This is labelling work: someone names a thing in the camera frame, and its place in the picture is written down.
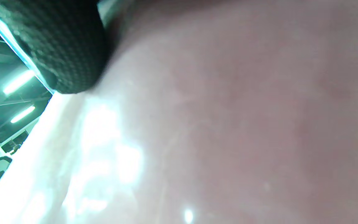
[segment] carbon fiber pattern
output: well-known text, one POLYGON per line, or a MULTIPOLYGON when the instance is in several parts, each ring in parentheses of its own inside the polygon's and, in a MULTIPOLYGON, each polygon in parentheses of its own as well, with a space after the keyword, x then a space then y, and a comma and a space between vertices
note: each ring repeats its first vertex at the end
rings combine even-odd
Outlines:
POLYGON ((53 89, 91 88, 108 58, 94 0, 0 0, 0 18, 53 89))

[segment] ceiling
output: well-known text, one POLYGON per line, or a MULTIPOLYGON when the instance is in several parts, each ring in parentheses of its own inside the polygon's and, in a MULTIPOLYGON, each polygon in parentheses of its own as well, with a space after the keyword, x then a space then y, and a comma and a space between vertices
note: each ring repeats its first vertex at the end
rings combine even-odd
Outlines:
POLYGON ((4 87, 27 69, 0 37, 0 142, 40 116, 52 96, 36 78, 32 78, 9 96, 3 93, 4 87), (17 123, 10 123, 15 115, 30 105, 35 106, 31 114, 17 123))

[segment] fluorescent light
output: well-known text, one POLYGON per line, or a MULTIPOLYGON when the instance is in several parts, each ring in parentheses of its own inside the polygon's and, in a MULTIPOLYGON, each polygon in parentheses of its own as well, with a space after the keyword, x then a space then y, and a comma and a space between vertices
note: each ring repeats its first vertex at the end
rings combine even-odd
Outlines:
POLYGON ((22 118, 24 118, 29 113, 31 113, 34 109, 35 109, 35 106, 30 106, 29 108, 23 110, 20 114, 16 115, 10 122, 13 124, 13 123, 20 121, 22 118))
POLYGON ((19 75, 15 80, 13 80, 7 87, 4 89, 4 93, 9 95, 15 92, 22 85, 26 84, 32 77, 34 77, 35 73, 33 70, 27 70, 19 75))

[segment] ceiling light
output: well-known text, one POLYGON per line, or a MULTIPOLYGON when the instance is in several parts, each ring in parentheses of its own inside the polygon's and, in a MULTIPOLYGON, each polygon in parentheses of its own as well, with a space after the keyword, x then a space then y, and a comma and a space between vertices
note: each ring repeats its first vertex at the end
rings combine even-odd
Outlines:
POLYGON ((13 123, 20 121, 22 118, 27 116, 29 113, 33 112, 34 109, 35 109, 35 106, 30 106, 29 108, 23 110, 20 114, 16 115, 10 122, 13 124, 13 123))
POLYGON ((32 77, 34 77, 34 71, 33 70, 27 70, 23 72, 21 75, 19 75, 15 80, 13 80, 7 87, 4 89, 4 93, 6 95, 9 95, 13 92, 15 92, 18 88, 20 88, 22 85, 26 84, 32 77))

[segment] skin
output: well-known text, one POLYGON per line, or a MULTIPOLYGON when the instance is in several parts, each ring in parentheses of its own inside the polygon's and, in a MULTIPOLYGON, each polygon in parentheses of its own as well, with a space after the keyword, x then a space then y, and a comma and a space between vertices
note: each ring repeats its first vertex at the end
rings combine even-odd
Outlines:
POLYGON ((98 85, 54 95, 14 155, 0 223, 358 223, 358 1, 131 18, 98 85))

